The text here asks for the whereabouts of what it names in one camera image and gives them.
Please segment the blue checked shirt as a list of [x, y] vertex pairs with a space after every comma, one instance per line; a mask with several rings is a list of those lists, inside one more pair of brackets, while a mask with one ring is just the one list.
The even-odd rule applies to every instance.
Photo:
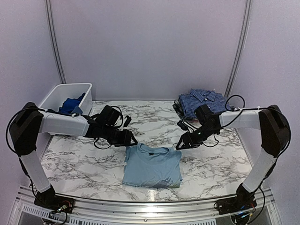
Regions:
[[194, 111], [202, 105], [207, 105], [213, 113], [231, 109], [227, 98], [214, 90], [191, 89], [189, 93], [180, 94], [178, 100], [187, 120], [197, 119]]

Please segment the dark blue garment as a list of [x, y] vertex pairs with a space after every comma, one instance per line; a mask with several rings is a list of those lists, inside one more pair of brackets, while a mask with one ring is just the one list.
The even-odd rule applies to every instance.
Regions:
[[83, 114], [82, 109], [79, 107], [79, 104], [83, 100], [85, 93], [83, 93], [79, 98], [67, 98], [62, 107], [59, 108], [58, 113], [64, 115], [72, 114]]

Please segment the light blue garment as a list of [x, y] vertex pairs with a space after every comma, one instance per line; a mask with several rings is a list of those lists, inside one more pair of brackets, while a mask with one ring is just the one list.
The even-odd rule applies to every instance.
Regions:
[[182, 153], [174, 148], [151, 148], [143, 143], [126, 147], [122, 184], [147, 188], [179, 188]]

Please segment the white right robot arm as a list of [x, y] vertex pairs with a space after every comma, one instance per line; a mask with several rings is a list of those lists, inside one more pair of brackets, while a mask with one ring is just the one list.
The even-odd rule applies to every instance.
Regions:
[[249, 175], [237, 189], [232, 206], [244, 209], [254, 193], [272, 173], [278, 158], [286, 151], [291, 141], [288, 119], [278, 105], [256, 108], [239, 108], [232, 111], [213, 113], [207, 105], [194, 111], [200, 127], [193, 132], [185, 132], [176, 145], [177, 150], [197, 148], [212, 135], [218, 135], [224, 128], [250, 128], [261, 132], [261, 153]]

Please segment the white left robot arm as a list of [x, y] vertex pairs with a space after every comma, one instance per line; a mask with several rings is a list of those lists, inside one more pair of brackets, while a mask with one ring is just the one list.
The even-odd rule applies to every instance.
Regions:
[[9, 121], [6, 128], [8, 147], [19, 157], [26, 175], [31, 179], [40, 200], [48, 208], [59, 205], [59, 198], [53, 194], [51, 184], [36, 153], [36, 142], [40, 133], [82, 136], [94, 140], [104, 139], [109, 145], [127, 147], [137, 144], [133, 133], [126, 129], [131, 122], [116, 107], [106, 105], [101, 113], [88, 116], [74, 112], [60, 114], [49, 109], [38, 108], [28, 102]]

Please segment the white plastic laundry bin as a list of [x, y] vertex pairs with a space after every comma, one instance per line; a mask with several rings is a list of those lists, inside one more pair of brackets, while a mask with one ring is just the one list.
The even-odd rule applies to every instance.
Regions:
[[[39, 132], [51, 135], [85, 136], [89, 125], [84, 115], [89, 115], [92, 109], [91, 89], [91, 83], [67, 83], [55, 86], [39, 105], [39, 108], [46, 109], [46, 112], [42, 112], [44, 116]], [[57, 114], [67, 98], [80, 96], [83, 98], [78, 107], [82, 110], [82, 115]]]

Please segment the black white plaid garment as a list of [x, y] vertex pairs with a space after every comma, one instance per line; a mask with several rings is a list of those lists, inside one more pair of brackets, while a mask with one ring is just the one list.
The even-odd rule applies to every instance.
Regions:
[[183, 116], [184, 116], [184, 112], [183, 112], [181, 103], [179, 102], [178, 99], [174, 100], [172, 106], [173, 106], [173, 109], [175, 110], [175, 112], [176, 112], [180, 117], [183, 117]]

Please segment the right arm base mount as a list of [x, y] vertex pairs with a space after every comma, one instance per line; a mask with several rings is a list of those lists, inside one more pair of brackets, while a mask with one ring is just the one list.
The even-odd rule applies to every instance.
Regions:
[[248, 192], [243, 185], [240, 184], [236, 190], [235, 197], [217, 200], [214, 204], [214, 209], [219, 212], [219, 215], [252, 209], [257, 206], [255, 200], [256, 190]]

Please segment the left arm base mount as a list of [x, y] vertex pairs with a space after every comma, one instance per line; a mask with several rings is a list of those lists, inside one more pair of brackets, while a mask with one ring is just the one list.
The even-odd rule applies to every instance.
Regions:
[[34, 204], [52, 210], [52, 213], [66, 212], [72, 213], [75, 200], [70, 197], [56, 195], [52, 185], [44, 192], [35, 192], [32, 188], [35, 201]]

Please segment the left wall aluminium post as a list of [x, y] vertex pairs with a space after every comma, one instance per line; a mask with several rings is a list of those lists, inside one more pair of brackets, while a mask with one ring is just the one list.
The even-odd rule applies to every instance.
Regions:
[[54, 27], [54, 17], [53, 17], [51, 0], [45, 0], [45, 11], [46, 11], [47, 24], [48, 24], [49, 34], [50, 34], [51, 47], [54, 55], [56, 68], [59, 75], [59, 80], [61, 84], [66, 84], [67, 81], [66, 81], [63, 65], [60, 58], [59, 46], [57, 43], [57, 37], [56, 37], [56, 32]]

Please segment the aluminium front frame rail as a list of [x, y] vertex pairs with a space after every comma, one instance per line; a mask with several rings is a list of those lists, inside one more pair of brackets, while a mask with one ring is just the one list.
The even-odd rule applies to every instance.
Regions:
[[221, 215], [219, 198], [175, 202], [120, 202], [73, 197], [68, 215], [51, 214], [34, 204], [31, 188], [21, 186], [10, 213], [9, 225], [281, 225], [274, 197], [269, 188], [257, 191], [257, 205], [248, 210]]

